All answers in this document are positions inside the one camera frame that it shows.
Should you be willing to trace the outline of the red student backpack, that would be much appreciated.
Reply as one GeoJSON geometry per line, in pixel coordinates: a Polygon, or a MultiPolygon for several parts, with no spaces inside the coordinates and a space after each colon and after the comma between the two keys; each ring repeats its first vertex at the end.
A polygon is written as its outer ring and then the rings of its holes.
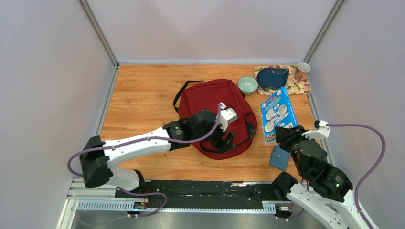
{"type": "MultiPolygon", "coordinates": [[[[186,122],[195,113],[201,110],[210,110],[217,115],[215,129],[219,124],[220,105],[224,103],[228,108],[233,108],[238,119],[232,122],[227,131],[234,131],[234,149],[224,154],[203,152],[198,142],[193,146],[203,155],[214,160],[229,159],[241,155],[247,151],[252,143],[257,131],[257,120],[255,113],[248,104],[236,84],[227,79],[217,79],[211,81],[186,81],[182,88],[176,94],[173,100],[175,111],[181,119],[186,122]]],[[[191,133],[186,125],[186,133],[191,133]]]]}

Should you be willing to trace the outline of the blue puzzle box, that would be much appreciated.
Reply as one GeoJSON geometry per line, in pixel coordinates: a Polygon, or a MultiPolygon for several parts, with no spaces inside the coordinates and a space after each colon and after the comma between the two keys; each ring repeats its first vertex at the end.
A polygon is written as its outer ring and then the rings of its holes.
{"type": "Polygon", "coordinates": [[[260,104],[264,142],[276,143],[276,127],[293,128],[298,126],[288,91],[280,87],[260,104]]]}

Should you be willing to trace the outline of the floral rectangular tray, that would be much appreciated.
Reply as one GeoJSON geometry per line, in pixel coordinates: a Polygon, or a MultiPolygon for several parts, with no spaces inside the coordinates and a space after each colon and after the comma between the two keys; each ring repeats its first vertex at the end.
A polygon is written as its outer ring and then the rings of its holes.
{"type": "Polygon", "coordinates": [[[285,87],[288,94],[309,94],[311,87],[307,79],[298,81],[294,78],[298,65],[268,65],[253,68],[258,83],[258,94],[270,96],[280,87],[285,87]]]}

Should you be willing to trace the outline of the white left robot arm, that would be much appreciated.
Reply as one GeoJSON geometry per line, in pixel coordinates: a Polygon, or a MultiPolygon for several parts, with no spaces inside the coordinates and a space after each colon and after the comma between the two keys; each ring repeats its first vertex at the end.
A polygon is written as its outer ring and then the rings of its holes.
{"type": "Polygon", "coordinates": [[[225,153],[234,148],[234,131],[227,131],[227,128],[236,120],[237,114],[232,108],[221,108],[217,113],[201,110],[190,118],[169,122],[142,135],[106,141],[94,136],[79,155],[84,185],[96,188],[108,184],[140,198],[146,192],[142,174],[120,167],[121,163],[203,142],[209,142],[219,153],[225,153]]]}

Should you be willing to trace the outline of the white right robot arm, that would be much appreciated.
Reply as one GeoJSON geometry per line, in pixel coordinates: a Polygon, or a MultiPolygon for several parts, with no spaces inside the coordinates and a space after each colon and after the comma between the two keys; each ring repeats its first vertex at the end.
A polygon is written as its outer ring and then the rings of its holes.
{"type": "Polygon", "coordinates": [[[291,154],[299,175],[334,208],[313,197],[287,172],[281,172],[273,181],[272,193],[279,200],[287,198],[298,204],[329,229],[376,229],[377,225],[359,202],[359,189],[381,162],[386,149],[385,139],[375,128],[362,126],[379,136],[382,150],[375,164],[354,186],[341,169],[327,162],[327,152],[317,142],[329,137],[331,127],[333,124],[317,120],[313,130],[298,125],[293,128],[276,127],[275,132],[276,142],[291,154]]]}

